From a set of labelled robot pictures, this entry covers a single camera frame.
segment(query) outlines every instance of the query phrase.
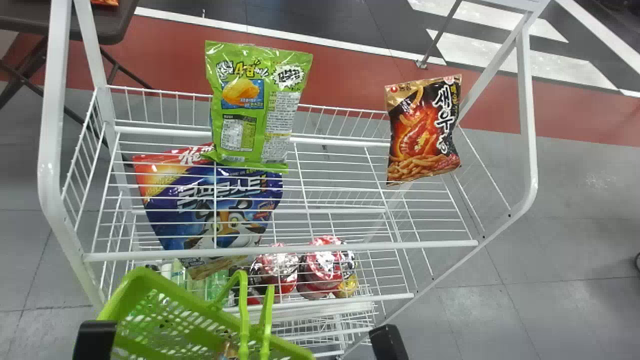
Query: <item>metal pole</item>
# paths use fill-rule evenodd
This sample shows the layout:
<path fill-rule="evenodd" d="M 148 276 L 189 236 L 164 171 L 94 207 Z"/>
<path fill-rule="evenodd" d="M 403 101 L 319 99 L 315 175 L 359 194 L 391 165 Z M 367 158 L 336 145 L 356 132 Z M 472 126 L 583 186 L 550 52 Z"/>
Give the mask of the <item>metal pole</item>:
<path fill-rule="evenodd" d="M 456 11 L 458 11 L 458 7 L 460 6 L 460 3 L 462 3 L 462 0 L 456 0 L 456 2 L 453 3 L 453 6 L 451 7 L 451 10 L 449 10 L 449 14 L 447 15 L 446 20 L 444 20 L 444 25 L 440 28 L 440 31 L 438 31 L 438 34 L 436 35 L 436 38 L 433 39 L 433 42 L 431 43 L 431 45 L 429 45 L 429 49 L 427 49 L 427 53 L 424 55 L 422 60 L 416 60 L 415 64 L 418 65 L 420 69 L 427 68 L 427 60 L 429 59 L 431 50 L 438 45 L 438 41 L 440 41 L 440 38 L 442 37 L 442 33 L 445 31 L 447 26 L 449 26 L 449 23 L 453 18 L 453 14 L 455 14 Z"/>

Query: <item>green snack bag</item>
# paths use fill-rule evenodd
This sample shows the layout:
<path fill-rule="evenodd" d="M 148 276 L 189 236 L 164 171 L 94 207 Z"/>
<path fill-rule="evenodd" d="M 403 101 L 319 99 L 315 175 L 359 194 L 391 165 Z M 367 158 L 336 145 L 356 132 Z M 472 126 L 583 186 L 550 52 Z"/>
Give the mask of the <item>green snack bag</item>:
<path fill-rule="evenodd" d="M 214 149 L 202 156 L 232 167 L 287 172 L 293 118 L 312 58 L 298 51 L 207 41 Z"/>

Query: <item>potato chip image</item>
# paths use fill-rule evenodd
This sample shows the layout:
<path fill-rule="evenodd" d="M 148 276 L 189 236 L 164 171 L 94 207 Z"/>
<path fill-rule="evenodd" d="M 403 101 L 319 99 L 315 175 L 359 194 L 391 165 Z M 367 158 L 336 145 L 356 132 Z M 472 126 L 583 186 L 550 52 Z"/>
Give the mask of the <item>potato chip image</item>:
<path fill-rule="evenodd" d="M 247 78 L 236 78 L 222 90 L 222 98 L 229 104 L 244 106 L 241 99 L 253 99 L 258 96 L 260 88 Z"/>

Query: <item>shopping cart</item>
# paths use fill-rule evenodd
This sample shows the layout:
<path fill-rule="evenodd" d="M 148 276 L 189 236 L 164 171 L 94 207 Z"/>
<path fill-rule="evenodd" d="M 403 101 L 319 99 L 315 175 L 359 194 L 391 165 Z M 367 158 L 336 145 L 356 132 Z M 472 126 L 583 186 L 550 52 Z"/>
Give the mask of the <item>shopping cart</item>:
<path fill-rule="evenodd" d="M 211 96 L 107 85 L 89 0 L 75 0 L 95 90 L 75 147 L 67 150 L 74 134 L 65 127 L 63 142 L 71 0 L 53 0 L 38 191 L 44 214 L 91 303 L 101 309 L 123 276 L 140 266 L 153 265 L 162 273 L 175 258 L 302 255 L 319 249 L 307 245 L 313 237 L 330 234 L 346 245 L 326 245 L 322 250 L 356 254 L 354 293 L 314 301 L 296 292 L 276 294 L 271 332 L 316 357 L 344 357 L 367 344 L 367 332 L 390 323 L 531 207 L 538 173 L 528 29 L 548 0 L 527 3 L 537 7 L 525 12 L 460 109 L 462 122 L 516 49 L 521 124 L 516 144 L 524 154 L 522 184 L 493 177 L 479 155 L 481 149 L 472 145 L 474 134 L 458 127 L 454 141 L 461 168 L 386 187 L 390 134 L 385 112 L 301 104 L 282 200 L 261 245 L 163 250 L 127 159 L 211 141 Z M 108 148 L 100 145 L 103 139 Z M 276 242 L 285 246 L 266 246 Z M 260 309 L 248 307 L 253 322 Z M 224 311 L 239 310 L 229 306 Z"/>

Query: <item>gray floor tile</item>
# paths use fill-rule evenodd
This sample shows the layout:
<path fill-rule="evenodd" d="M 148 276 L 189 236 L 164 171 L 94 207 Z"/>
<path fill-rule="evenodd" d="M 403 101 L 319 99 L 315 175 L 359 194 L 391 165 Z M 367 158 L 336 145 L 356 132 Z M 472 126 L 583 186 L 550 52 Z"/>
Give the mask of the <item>gray floor tile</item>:
<path fill-rule="evenodd" d="M 448 270 L 455 264 L 455 262 L 461 259 L 464 255 L 468 254 L 471 248 L 468 249 L 430 249 L 429 259 L 431 266 L 434 267 L 434 272 L 441 274 Z M 444 261 L 443 256 L 440 254 L 446 252 L 450 254 L 449 261 Z M 472 256 L 469 260 L 455 269 L 453 273 L 445 277 L 437 287 L 439 288 L 453 288 L 457 286 L 477 286 L 477 285 L 496 285 L 502 284 L 498 271 L 496 271 L 489 254 L 486 249 L 480 250 L 477 254 Z"/>
<path fill-rule="evenodd" d="M 540 189 L 531 214 L 538 217 L 640 217 L 635 179 L 638 166 L 629 163 L 574 161 L 540 166 Z"/>
<path fill-rule="evenodd" d="M 503 285 L 438 292 L 463 359 L 539 359 Z"/>
<path fill-rule="evenodd" d="M 36 163 L 33 144 L 0 145 L 0 209 L 39 210 Z"/>
<path fill-rule="evenodd" d="M 0 359 L 5 359 L 22 311 L 0 313 Z"/>
<path fill-rule="evenodd" d="M 534 346 L 546 359 L 637 359 L 636 278 L 507 285 Z"/>
<path fill-rule="evenodd" d="M 410 359 L 461 359 L 437 290 L 426 293 L 391 321 L 398 326 Z"/>
<path fill-rule="evenodd" d="M 22 309 L 51 230 L 40 211 L 0 211 L 0 229 L 0 310 Z"/>
<path fill-rule="evenodd" d="M 55 235 L 51 234 L 25 308 L 88 304 L 89 299 L 71 269 L 69 261 L 62 253 L 60 243 Z"/>
<path fill-rule="evenodd" d="M 0 118 L 15 126 L 5 126 L 0 134 L 0 145 L 33 145 L 40 136 L 42 98 L 28 88 L 22 88 L 0 110 Z"/>
<path fill-rule="evenodd" d="M 92 307 L 25 310 L 8 358 L 71 359 L 80 323 L 92 318 Z"/>
<path fill-rule="evenodd" d="M 360 345 L 353 349 L 345 360 L 376 360 L 376 356 L 373 354 L 373 349 L 369 345 Z"/>
<path fill-rule="evenodd" d="M 524 216 L 487 247 L 505 283 L 635 276 L 633 220 Z"/>

